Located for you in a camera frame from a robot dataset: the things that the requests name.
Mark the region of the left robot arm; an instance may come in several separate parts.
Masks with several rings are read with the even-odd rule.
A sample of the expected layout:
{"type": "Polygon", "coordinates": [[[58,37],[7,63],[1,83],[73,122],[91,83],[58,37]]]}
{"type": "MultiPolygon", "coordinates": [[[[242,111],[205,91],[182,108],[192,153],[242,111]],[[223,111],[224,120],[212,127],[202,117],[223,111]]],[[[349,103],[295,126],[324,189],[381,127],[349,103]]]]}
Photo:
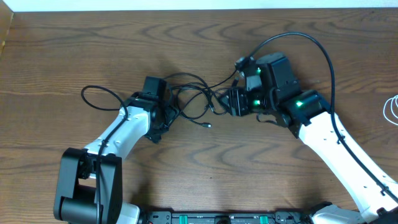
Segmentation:
{"type": "Polygon", "coordinates": [[[146,77],[142,91],[121,102],[116,119],[82,149],[68,148],[60,160],[53,207],[67,223],[144,223],[137,205],[123,200],[122,164],[141,137],[158,143],[177,114],[165,99],[169,85],[146,77]]]}

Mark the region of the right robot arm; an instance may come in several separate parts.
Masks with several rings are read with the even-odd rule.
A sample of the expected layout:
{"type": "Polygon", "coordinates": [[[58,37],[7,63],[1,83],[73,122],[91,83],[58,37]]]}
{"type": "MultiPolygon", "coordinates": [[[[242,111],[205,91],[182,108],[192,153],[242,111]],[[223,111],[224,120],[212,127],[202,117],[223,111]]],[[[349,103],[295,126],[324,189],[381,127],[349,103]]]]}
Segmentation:
{"type": "Polygon", "coordinates": [[[343,210],[325,202],[302,223],[397,223],[397,182],[356,143],[319,92],[301,90],[284,54],[243,57],[235,67],[245,84],[220,96],[227,112],[273,116],[272,124],[289,129],[318,154],[358,207],[343,210]]]}

